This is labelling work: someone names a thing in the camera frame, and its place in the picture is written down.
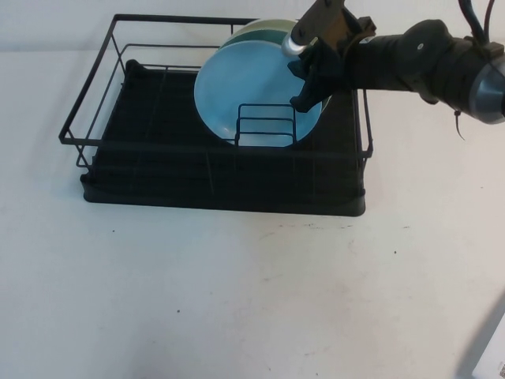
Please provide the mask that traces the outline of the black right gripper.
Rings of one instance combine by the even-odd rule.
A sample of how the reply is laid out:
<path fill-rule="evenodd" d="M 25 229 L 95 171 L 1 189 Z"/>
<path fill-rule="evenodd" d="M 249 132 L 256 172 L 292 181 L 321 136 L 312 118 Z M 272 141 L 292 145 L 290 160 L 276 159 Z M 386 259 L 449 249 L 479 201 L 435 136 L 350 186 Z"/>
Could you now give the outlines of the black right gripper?
<path fill-rule="evenodd" d="M 304 81 L 300 93 L 290 99 L 294 110 L 307 113 L 329 98 L 335 88 L 344 86 L 351 48 L 375 35 L 376 26 L 371 17 L 355 17 L 350 11 L 339 11 L 309 45 L 303 60 L 288 64 L 290 72 Z"/>

